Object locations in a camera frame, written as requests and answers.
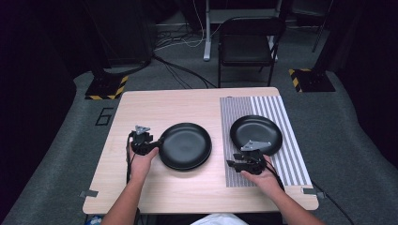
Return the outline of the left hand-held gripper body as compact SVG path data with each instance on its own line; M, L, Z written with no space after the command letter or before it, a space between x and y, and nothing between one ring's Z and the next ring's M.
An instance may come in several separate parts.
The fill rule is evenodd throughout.
M130 144L132 151L140 156L147 155L152 148L149 146L153 141L153 136L149 133L149 127L135 126L130 134L132 142Z

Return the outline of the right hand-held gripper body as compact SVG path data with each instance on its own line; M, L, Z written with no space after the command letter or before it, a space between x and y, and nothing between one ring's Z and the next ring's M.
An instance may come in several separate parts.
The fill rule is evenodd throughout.
M260 174L266 167L262 148L271 146L270 142L248 141L241 148L241 159L244 163L240 165L240 171L246 171L250 174Z

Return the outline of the black round plate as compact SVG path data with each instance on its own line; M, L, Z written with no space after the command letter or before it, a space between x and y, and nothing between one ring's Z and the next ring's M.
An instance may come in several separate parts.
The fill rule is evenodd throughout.
M260 115L245 115L238 118L230 128L230 138L238 150L249 141L269 143L269 146L260 149L268 156L276 154L283 145L283 135L279 127Z
M186 172L204 164L210 156L210 151L161 151L161 161L165 166L175 171Z
M164 143L161 151L210 151L212 141L207 131L194 123L180 123L167 128L161 138Z

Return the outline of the person's right hand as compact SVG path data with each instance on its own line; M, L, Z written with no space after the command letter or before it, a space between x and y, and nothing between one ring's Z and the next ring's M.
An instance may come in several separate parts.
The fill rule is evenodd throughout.
M271 164L270 157L264 155L264 159L267 163L267 167L260 174L250 174L246 171L242 171L240 174L247 180L255 183L268 197L271 198L283 193L283 189L280 187L278 179L276 178L276 172Z

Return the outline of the person's left hand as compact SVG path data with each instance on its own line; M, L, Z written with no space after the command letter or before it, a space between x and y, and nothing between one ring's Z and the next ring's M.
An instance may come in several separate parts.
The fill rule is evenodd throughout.
M158 154L159 150L149 152L145 156L135 154L132 149L129 150L129 179L131 181L144 181L149 173L152 159Z

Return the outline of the grey white striped mat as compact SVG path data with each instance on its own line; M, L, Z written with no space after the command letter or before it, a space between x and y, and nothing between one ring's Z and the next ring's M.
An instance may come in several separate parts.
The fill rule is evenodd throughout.
M273 147L272 165L285 186L305 186L311 184L302 158L296 136L280 96L272 97L221 97L223 152L225 159L233 159L242 144L249 140L270 142ZM256 137L254 132L236 131L251 119L275 130L268 131L264 137Z

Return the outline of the black tape floor marking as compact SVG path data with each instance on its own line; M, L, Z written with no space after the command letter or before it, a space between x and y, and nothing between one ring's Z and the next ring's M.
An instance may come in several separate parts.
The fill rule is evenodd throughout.
M97 117L96 126L108 126L113 117L114 109L112 107L104 107L100 110L99 116Z

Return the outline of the person's white shirt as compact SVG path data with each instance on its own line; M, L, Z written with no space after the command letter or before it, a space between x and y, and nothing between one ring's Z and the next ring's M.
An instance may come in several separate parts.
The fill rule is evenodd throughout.
M234 214L210 214L190 225L249 225Z

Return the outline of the grey tape piece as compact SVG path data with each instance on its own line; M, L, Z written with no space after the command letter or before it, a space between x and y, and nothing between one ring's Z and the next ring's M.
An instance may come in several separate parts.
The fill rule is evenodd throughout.
M315 197L319 198L319 199L325 199L326 198L326 194L323 191L317 190L315 188L308 188L308 187L303 187L301 189L303 194L306 195L314 195Z
M83 190L80 192L79 197L81 197L81 198L86 198L86 197L96 198L98 196L98 193L99 192L96 190L91 190L91 189Z

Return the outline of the black yellow striped stand base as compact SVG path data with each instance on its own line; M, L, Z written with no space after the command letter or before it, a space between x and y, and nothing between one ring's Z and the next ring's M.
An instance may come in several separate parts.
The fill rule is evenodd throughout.
M128 76L95 78L84 94L85 99L104 100L117 99L124 90Z
M308 68L290 69L292 83L297 92L334 92L335 88L325 72L317 73Z

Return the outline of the black folding chair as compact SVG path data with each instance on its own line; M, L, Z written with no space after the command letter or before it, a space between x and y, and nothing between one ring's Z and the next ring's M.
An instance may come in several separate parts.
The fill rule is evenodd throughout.
M270 86L279 42L286 29L278 17L235 17L221 24L218 44L218 82L222 84L222 67L269 68Z

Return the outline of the large black cabinet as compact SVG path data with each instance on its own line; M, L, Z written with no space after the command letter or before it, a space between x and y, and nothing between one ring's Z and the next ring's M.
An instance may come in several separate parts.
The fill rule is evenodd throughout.
M84 0L111 66L148 63L157 35L145 0Z

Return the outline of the dark curtain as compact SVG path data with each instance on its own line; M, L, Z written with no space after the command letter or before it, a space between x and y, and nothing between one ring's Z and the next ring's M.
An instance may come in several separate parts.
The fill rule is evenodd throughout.
M398 169L398 0L335 0L324 48L360 126Z
M0 222L46 155L75 92L28 0L0 0Z

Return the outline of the white desk frame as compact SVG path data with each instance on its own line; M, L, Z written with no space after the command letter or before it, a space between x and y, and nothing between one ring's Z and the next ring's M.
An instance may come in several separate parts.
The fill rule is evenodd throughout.
M210 2L206 0L206 38L203 60L208 62L211 55L211 25L213 23L223 23L224 21L241 16L274 16L278 17L281 11L282 0L276 0L276 5L273 8L256 8L256 9L212 9Z

